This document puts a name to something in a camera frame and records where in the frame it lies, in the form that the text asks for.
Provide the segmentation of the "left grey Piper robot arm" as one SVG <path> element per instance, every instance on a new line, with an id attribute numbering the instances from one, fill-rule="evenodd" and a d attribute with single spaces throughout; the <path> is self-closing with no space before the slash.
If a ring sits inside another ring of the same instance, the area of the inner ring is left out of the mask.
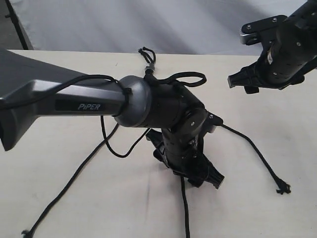
<path id="1" fill-rule="evenodd" d="M 222 119 L 191 92 L 206 82 L 198 72 L 166 79 L 153 76 L 116 80 L 87 75 L 8 50 L 0 52 L 0 139 L 11 150 L 38 117 L 112 116 L 123 127 L 147 128 L 154 156 L 193 186 L 219 187 L 224 179 L 203 153 L 204 136 Z"/>

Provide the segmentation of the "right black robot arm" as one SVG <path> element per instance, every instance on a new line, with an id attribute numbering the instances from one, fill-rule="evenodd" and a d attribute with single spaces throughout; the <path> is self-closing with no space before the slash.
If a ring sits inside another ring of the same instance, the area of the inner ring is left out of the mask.
<path id="1" fill-rule="evenodd" d="M 290 16 L 277 15 L 243 25 L 241 42 L 260 43 L 256 62 L 228 77 L 230 88 L 243 86 L 247 94 L 260 88 L 282 90 L 303 83 L 317 67 L 317 2 L 308 0 Z"/>

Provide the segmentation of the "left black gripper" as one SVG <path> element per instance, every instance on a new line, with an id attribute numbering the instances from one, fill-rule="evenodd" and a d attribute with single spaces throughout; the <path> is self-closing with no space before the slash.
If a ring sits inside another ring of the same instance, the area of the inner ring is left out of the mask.
<path id="1" fill-rule="evenodd" d="M 188 178 L 194 187 L 208 182 L 219 189 L 222 175 L 204 155 L 204 136 L 210 133 L 211 126 L 202 123 L 182 126 L 177 129 L 150 129 L 146 139 L 155 150 L 153 156 L 177 175 Z"/>

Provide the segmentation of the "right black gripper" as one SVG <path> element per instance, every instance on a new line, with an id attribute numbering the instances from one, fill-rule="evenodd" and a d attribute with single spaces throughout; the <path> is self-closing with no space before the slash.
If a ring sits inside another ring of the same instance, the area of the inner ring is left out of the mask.
<path id="1" fill-rule="evenodd" d="M 266 58 L 228 76 L 229 88 L 244 86 L 246 94 L 257 94 L 259 87 L 297 84 L 317 67 L 317 16 L 289 17 L 277 28 L 276 39 Z"/>

